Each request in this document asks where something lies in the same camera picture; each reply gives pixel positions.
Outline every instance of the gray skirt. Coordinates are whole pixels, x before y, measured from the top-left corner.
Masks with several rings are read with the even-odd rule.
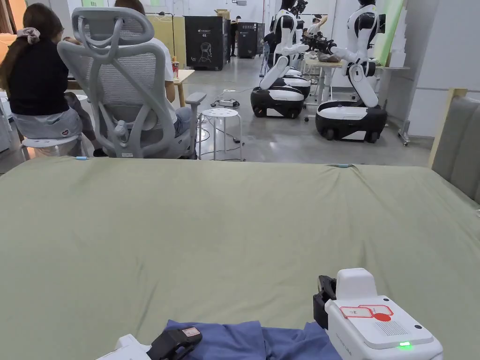
[[[60,114],[19,115],[12,114],[20,133],[29,139],[62,139],[92,131],[92,121],[73,93],[65,93],[70,108]]]

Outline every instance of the chair headrest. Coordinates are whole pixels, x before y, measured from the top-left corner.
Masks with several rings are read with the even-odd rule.
[[[128,8],[76,8],[72,26],[78,41],[96,48],[142,44],[154,36],[147,17]]]

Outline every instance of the gray concrete floor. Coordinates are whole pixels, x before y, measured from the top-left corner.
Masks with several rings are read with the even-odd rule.
[[[250,105],[251,89],[258,86],[262,59],[234,59],[220,72],[196,71],[185,83],[186,96],[200,91],[207,93],[199,111],[211,108],[210,104],[224,90],[236,90],[226,93],[223,98],[233,98],[240,102],[238,110],[243,126],[243,158],[255,162],[291,162],[315,164],[372,164],[399,166],[426,166],[432,145],[431,141],[412,142],[404,147],[397,137],[395,127],[384,130],[376,144],[359,142],[329,142],[322,138],[315,128],[315,121],[305,122],[306,115],[314,114],[315,108],[304,110],[297,120],[277,118],[256,118]],[[91,113],[89,104],[84,108]],[[178,99],[174,103],[179,107]],[[213,158],[213,127],[204,120],[202,125],[202,160]],[[227,133],[239,136],[236,118],[227,119]],[[0,154],[0,174],[22,163],[25,158],[35,157],[33,151],[20,149],[18,136],[12,134],[10,150]],[[226,153],[219,152],[218,159],[239,159],[239,150],[232,138],[228,137]],[[217,133],[217,149],[223,150],[223,133]]]

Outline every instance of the green fabric tablecloth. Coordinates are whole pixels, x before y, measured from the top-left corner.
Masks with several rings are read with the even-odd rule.
[[[477,205],[426,168],[45,158],[0,177],[2,359],[95,360],[168,319],[301,328],[365,267],[477,359]]]

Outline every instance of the blue cloth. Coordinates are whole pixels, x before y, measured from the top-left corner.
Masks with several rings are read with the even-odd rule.
[[[190,128],[192,109],[179,108],[175,110],[175,115],[177,115],[177,121],[173,124],[175,127],[175,137],[179,137]]]
[[[195,326],[203,339],[185,360],[341,360],[317,323],[296,330],[262,327],[258,321],[220,325],[169,320],[167,329],[188,326]]]

